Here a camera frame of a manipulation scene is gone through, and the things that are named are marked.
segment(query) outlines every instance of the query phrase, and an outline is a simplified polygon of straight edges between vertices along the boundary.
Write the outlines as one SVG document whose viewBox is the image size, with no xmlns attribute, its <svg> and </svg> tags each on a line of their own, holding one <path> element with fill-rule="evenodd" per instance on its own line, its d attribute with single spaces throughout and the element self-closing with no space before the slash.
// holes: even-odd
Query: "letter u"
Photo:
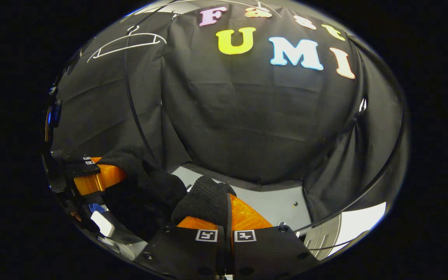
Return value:
<svg viewBox="0 0 448 280">
<path fill-rule="evenodd" d="M 243 27 L 238 29 L 243 33 L 243 43 L 240 46 L 231 45 L 231 34 L 234 30 L 223 30 L 217 32 L 215 35 L 219 38 L 219 51 L 224 54 L 241 54 L 251 50 L 254 46 L 254 27 Z"/>
</svg>

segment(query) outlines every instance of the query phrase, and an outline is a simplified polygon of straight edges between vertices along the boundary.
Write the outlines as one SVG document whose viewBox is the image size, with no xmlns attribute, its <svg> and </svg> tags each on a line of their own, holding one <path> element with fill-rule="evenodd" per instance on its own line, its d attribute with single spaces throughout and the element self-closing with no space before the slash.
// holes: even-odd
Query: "black fabric backdrop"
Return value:
<svg viewBox="0 0 448 280">
<path fill-rule="evenodd" d="M 132 48 L 126 60 L 148 145 L 166 170 L 191 161 L 257 184 L 303 180 L 311 219 L 319 221 L 358 197 L 390 155 L 402 123 L 398 82 L 370 47 L 336 25 L 345 41 L 334 38 L 322 27 L 332 24 L 308 9 L 272 7 L 281 18 L 246 18 L 244 6 L 225 6 L 227 11 L 212 25 L 198 25 L 201 9 L 177 17 L 157 12 L 135 32 L 167 40 Z M 299 25 L 296 15 L 309 18 L 318 29 Z M 53 149 L 102 156 L 120 145 L 142 143 L 125 94 L 124 52 L 89 58 L 146 16 L 117 21 L 72 60 L 58 84 L 63 111 Z M 236 46 L 242 42 L 242 27 L 256 28 L 251 50 L 221 53 L 215 34 L 235 30 Z M 302 39 L 316 41 L 324 68 L 272 65 L 270 37 L 285 37 L 293 46 Z M 152 39 L 132 37 L 130 46 Z M 124 45 L 125 39 L 119 40 L 101 52 Z M 349 54 L 355 79 L 336 73 L 331 47 Z M 367 110 L 354 122 L 363 98 Z M 390 171 L 349 210 L 393 200 L 408 146 L 407 131 Z"/>
<path fill-rule="evenodd" d="M 448 3 L 310 4 L 341 18 L 390 65 L 409 97 L 413 151 L 393 210 L 356 246 L 297 279 L 448 279 Z M 142 5 L 0 3 L 0 278 L 153 278 L 76 230 L 36 150 L 41 98 L 60 67 Z"/>
</svg>

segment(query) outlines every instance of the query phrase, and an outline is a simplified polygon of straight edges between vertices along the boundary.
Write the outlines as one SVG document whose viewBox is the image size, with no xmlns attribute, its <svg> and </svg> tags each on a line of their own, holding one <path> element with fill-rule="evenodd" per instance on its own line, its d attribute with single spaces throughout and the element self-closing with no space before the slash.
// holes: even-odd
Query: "yellow letter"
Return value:
<svg viewBox="0 0 448 280">
<path fill-rule="evenodd" d="M 239 32 L 243 33 L 243 43 L 240 46 L 231 45 L 231 34 L 235 33 L 234 30 L 217 32 L 215 35 L 219 38 L 219 51 L 224 54 L 246 53 L 254 46 L 253 32 L 255 30 L 254 27 L 243 27 L 238 29 Z"/>
<path fill-rule="evenodd" d="M 338 62 L 338 69 L 336 70 L 336 72 L 341 76 L 347 77 L 349 79 L 355 79 L 355 75 L 352 73 L 352 70 L 350 70 L 350 65 L 348 65 L 348 54 L 343 50 L 335 48 L 329 48 L 329 50 L 334 53 L 336 62 Z"/>
<path fill-rule="evenodd" d="M 340 36 L 340 34 L 341 34 L 340 31 L 335 30 L 333 27 L 331 27 L 329 25 L 322 24 L 320 26 L 325 27 L 327 29 L 327 31 L 329 32 L 329 34 L 333 35 L 333 37 L 340 39 L 342 41 L 345 41 L 345 38 Z"/>
</svg>

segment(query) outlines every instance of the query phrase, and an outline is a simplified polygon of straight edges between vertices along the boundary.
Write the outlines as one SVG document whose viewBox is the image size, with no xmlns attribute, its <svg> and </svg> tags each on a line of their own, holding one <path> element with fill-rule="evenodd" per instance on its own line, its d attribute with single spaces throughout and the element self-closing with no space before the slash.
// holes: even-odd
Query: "black cable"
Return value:
<svg viewBox="0 0 448 280">
<path fill-rule="evenodd" d="M 330 249 L 330 248 L 338 247 L 338 246 L 341 246 L 341 245 L 345 245 L 345 244 L 347 244 L 347 243 L 350 243 L 350 242 L 354 241 L 355 239 L 356 239 L 356 238 L 354 238 L 354 239 L 352 239 L 352 240 L 349 240 L 349 241 L 347 241 L 347 242 L 340 243 L 340 244 L 338 244 L 338 245 L 334 245 L 334 246 L 329 246 L 329 247 L 324 247 L 324 248 L 319 248 L 319 249 L 309 249 L 309 248 L 307 248 L 307 250 L 325 250 L 325 249 Z"/>
<path fill-rule="evenodd" d="M 381 169 L 379 170 L 378 174 L 376 174 L 376 176 L 363 188 L 363 191 L 361 193 L 361 195 L 359 195 L 359 197 L 357 197 L 356 199 L 354 199 L 352 202 L 348 203 L 347 205 L 345 205 L 345 207 L 343 207 L 341 210 L 336 211 L 333 214 L 330 214 L 328 216 L 326 216 L 325 218 L 315 222 L 315 223 L 311 223 L 310 225 L 307 225 L 305 227 L 301 227 L 300 229 L 297 229 L 295 231 L 302 231 L 302 230 L 306 230 L 308 228 L 311 227 L 315 227 L 318 225 L 321 225 L 322 223 L 325 223 L 329 220 L 331 220 L 332 218 L 338 216 L 341 212 L 345 211 L 348 207 L 352 206 L 352 204 L 354 204 L 355 202 L 357 202 L 359 199 L 361 199 L 364 195 L 366 195 L 366 193 L 368 193 L 381 179 L 381 177 L 383 177 L 383 175 L 385 174 L 386 170 L 388 169 L 388 165 L 392 162 L 393 158 L 395 157 L 395 154 L 397 154 L 397 150 L 400 147 L 400 143 L 402 142 L 402 138 L 404 136 L 404 126 L 405 126 L 405 120 L 407 117 L 406 114 L 406 99 L 405 96 L 402 94 L 401 90 L 397 90 L 400 100 L 402 101 L 402 122 L 400 124 L 400 131 L 399 131 L 399 135 L 397 136 L 397 140 L 395 142 L 395 145 L 393 146 L 393 150 L 390 153 L 390 155 L 388 156 L 385 164 L 381 167 Z"/>
<path fill-rule="evenodd" d="M 135 26 L 140 25 L 143 21 L 146 21 L 151 15 L 155 14 L 157 11 L 159 11 L 160 9 L 163 9 L 164 7 L 166 7 L 166 5 L 159 7 L 158 9 L 156 9 L 155 11 L 153 11 L 151 14 L 149 14 L 148 16 L 146 16 L 145 18 L 143 18 L 142 20 L 140 20 Z M 130 83 L 129 83 L 129 73 L 128 73 L 128 67 L 127 67 L 127 59 L 128 59 L 128 49 L 127 47 L 129 46 L 129 42 L 130 42 L 130 37 L 127 38 L 126 40 L 126 49 L 124 50 L 124 60 L 123 60 L 123 67 L 124 67 L 124 83 L 126 85 L 126 94 L 128 95 L 128 101 L 129 101 L 129 107 L 132 113 L 132 117 L 134 118 L 134 121 L 136 123 L 136 127 L 137 127 L 137 131 L 139 132 L 139 135 L 141 136 L 143 142 L 144 142 L 144 146 L 146 147 L 146 149 L 148 149 L 150 155 L 153 157 L 153 160 L 156 162 L 156 164 L 158 166 L 161 167 L 160 163 L 157 161 L 157 158 L 155 157 L 155 154 L 153 153 L 153 151 L 150 149 L 150 146 L 148 145 L 148 140 L 146 139 L 146 136 L 143 133 L 143 129 L 141 128 L 141 124 L 139 124 L 139 119 L 137 117 L 137 112 L 136 112 L 136 108 L 134 106 L 134 101 L 132 101 L 132 93 L 130 90 Z"/>
</svg>

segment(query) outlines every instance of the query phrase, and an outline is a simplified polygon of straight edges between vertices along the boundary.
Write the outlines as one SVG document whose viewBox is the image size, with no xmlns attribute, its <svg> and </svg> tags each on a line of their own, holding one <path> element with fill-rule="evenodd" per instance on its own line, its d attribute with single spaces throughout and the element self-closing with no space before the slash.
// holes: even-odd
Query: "black glove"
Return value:
<svg viewBox="0 0 448 280">
<path fill-rule="evenodd" d="M 119 222 L 147 242 L 171 221 L 171 213 L 187 194 L 179 177 L 144 160 L 141 147 L 119 147 L 97 163 L 117 166 L 127 174 L 126 180 L 105 189 L 103 200 Z"/>
</svg>

